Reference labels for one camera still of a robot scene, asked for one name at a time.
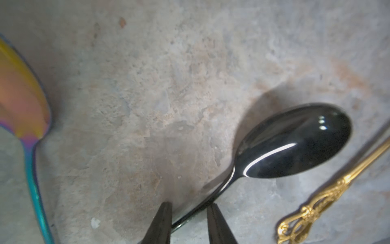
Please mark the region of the black glossy spoon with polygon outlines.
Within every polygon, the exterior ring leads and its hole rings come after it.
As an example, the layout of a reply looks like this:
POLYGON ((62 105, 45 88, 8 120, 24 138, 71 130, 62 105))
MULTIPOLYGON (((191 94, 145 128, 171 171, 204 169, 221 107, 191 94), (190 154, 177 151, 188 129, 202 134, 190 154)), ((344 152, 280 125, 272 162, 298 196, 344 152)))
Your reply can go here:
POLYGON ((310 170, 338 154, 351 134, 350 117, 332 104, 304 104, 268 117, 240 142, 222 184, 175 221, 172 231, 206 209, 239 178, 274 179, 310 170))

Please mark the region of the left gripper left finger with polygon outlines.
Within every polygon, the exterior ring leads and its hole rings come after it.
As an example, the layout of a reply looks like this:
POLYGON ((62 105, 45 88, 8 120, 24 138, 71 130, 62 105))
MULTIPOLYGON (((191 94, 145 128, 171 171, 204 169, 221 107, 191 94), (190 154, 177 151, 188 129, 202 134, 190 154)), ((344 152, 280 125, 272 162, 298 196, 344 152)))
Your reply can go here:
POLYGON ((172 231, 172 203, 163 202, 141 244, 169 244, 172 231))

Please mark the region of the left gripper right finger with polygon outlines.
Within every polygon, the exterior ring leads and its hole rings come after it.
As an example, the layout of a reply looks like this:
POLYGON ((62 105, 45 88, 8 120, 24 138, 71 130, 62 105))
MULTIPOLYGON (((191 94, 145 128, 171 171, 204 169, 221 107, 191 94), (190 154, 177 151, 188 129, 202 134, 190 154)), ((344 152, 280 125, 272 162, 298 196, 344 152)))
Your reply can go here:
POLYGON ((207 222, 210 244, 238 244, 216 203, 207 208, 207 222))

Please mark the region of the rainbow iridescent spoon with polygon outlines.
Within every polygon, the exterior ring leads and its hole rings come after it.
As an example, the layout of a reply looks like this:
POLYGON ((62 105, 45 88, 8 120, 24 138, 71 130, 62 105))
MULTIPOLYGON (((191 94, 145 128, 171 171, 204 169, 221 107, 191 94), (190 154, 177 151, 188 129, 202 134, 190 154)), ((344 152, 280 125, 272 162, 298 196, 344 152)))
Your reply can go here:
POLYGON ((39 189, 36 145, 49 131, 51 120, 50 106, 37 75, 17 49, 1 37, 1 127, 22 144, 26 182, 47 244, 53 244, 55 240, 39 189))

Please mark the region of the gold ornate fork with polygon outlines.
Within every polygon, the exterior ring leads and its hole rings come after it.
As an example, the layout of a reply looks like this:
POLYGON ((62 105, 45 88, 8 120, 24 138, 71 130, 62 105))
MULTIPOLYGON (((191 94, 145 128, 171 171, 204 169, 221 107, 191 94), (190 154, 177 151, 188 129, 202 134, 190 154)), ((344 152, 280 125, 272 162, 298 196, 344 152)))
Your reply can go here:
POLYGON ((354 168, 349 170, 325 189, 314 194, 314 196, 312 196, 312 198, 303 205, 297 213, 284 218, 277 227, 277 243, 303 243, 308 237, 312 225, 321 217, 322 213, 335 203, 346 190, 348 190, 355 178, 357 178, 389 148, 390 139, 387 138, 354 168))

